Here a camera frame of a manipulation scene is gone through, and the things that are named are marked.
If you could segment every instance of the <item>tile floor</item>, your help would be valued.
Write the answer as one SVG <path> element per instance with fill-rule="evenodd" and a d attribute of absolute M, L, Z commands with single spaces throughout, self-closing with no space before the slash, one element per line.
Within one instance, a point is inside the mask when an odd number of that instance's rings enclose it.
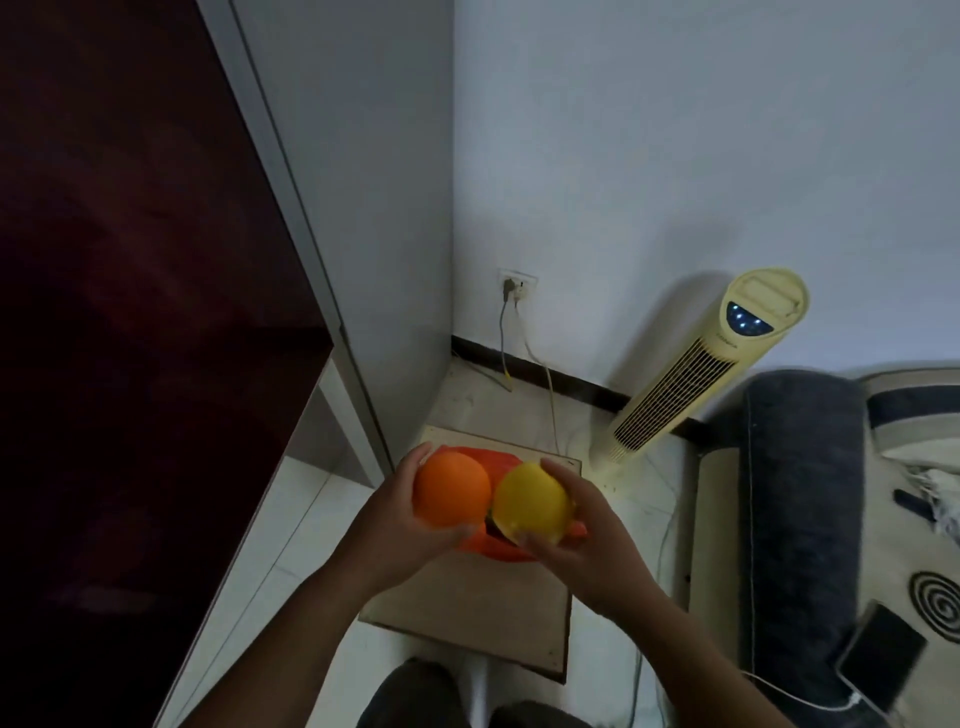
<path fill-rule="evenodd" d="M 584 440 L 590 427 L 605 426 L 612 418 L 561 396 L 556 397 L 556 408 L 558 439 L 572 456 L 577 454 L 570 449 Z M 432 425 L 544 450 L 554 449 L 550 422 L 545 391 L 515 382 L 509 393 L 456 359 L 429 417 Z M 635 486 L 607 492 L 647 565 L 679 600 L 685 598 L 684 579 L 682 573 L 675 574 L 676 566 L 688 556 L 678 544 L 688 528 L 683 515 L 671 524 L 671 514 L 678 494 L 691 491 L 695 467 L 689 444 L 668 435 L 648 458 L 632 466 Z M 160 728 L 179 724 L 227 671 L 301 580 L 329 556 L 370 493 L 339 475 L 284 459 Z M 337 651 L 309 725 L 353 728 L 382 680 L 414 655 L 437 660 L 458 677 L 474 728 L 485 728 L 496 706 L 524 698 L 556 705 L 594 726 L 627 727 L 636 650 L 616 627 L 576 600 L 564 686 L 492 658 L 355 622 Z M 656 679 L 644 664 L 634 726 L 660 725 Z"/>

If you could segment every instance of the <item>dark pants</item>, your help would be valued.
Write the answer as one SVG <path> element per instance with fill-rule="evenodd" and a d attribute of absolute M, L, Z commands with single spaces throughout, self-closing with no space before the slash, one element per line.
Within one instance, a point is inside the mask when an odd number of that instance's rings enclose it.
<path fill-rule="evenodd" d="M 457 684 L 442 665 L 408 660 L 373 695 L 357 728 L 469 728 Z M 589 728 L 564 711 L 532 700 L 493 711 L 490 728 Z"/>

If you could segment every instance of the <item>fan vent grille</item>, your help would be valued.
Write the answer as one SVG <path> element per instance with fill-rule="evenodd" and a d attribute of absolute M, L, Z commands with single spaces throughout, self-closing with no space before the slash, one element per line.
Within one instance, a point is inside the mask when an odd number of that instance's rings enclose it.
<path fill-rule="evenodd" d="M 718 359 L 707 351 L 703 339 L 696 339 L 620 423 L 613 436 L 624 448 L 639 450 L 735 363 Z"/>

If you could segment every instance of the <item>smartphone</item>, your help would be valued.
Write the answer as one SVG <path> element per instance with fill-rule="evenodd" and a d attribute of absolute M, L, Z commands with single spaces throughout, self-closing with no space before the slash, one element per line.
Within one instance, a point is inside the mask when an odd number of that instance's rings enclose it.
<path fill-rule="evenodd" d="M 837 675 L 887 715 L 926 647 L 926 637 L 879 602 L 864 613 L 837 662 Z"/>

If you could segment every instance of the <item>door frame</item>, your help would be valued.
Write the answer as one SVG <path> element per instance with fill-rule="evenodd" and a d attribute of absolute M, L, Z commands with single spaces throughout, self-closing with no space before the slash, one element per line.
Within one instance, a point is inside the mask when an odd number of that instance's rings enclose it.
<path fill-rule="evenodd" d="M 363 427 L 380 471 L 392 473 L 394 463 L 387 450 L 370 397 L 350 353 L 340 310 L 317 248 L 316 238 L 303 208 L 302 198 L 290 169 L 283 143 L 253 65 L 243 29 L 230 0 L 197 0 L 210 40 L 220 59 L 233 98 L 243 117 L 253 146 L 263 165 L 267 181 L 274 191 L 280 215 L 286 223 L 303 271 L 313 290 L 317 305 L 333 338 L 333 358 L 343 389 L 349 397 L 359 424 Z"/>

